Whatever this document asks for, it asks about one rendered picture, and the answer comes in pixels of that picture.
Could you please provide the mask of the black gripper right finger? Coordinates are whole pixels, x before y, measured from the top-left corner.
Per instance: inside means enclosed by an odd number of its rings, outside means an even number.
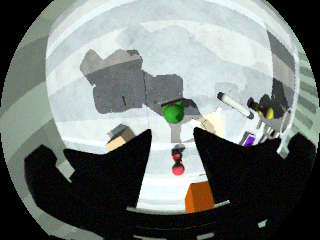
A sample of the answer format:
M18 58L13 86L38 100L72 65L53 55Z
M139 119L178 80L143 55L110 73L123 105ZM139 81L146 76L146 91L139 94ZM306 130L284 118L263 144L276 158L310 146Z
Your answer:
M193 140L207 175L213 203L228 201L229 193L245 179L252 165L272 152L277 152L281 139L283 137L276 137L251 147L241 147L240 144L225 140L216 133L213 135L207 129L195 127Z

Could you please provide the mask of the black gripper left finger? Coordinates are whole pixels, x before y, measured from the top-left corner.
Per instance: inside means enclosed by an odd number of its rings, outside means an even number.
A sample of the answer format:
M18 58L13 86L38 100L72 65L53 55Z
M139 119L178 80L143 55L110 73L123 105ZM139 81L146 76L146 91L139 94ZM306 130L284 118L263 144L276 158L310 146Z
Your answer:
M128 140L128 143L104 155L76 151L72 148L63 149L63 153L75 171L104 180L129 208L136 209L151 143L151 129L145 129L139 136Z

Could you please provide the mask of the yellow rubber stamp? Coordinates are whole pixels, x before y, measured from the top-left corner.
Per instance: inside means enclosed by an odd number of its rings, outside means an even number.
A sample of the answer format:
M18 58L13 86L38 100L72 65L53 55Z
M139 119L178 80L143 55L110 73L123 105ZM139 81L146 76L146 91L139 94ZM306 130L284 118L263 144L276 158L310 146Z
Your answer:
M253 111L257 112L257 113L260 113L261 115L261 112L263 112L263 117L264 119L272 119L272 109L271 107L267 107L267 108L263 108L263 107L260 107L259 104L257 104L257 101L256 103L253 103L253 101L251 101L251 103L249 103L251 105L249 105L249 107L251 107L251 109L253 109Z

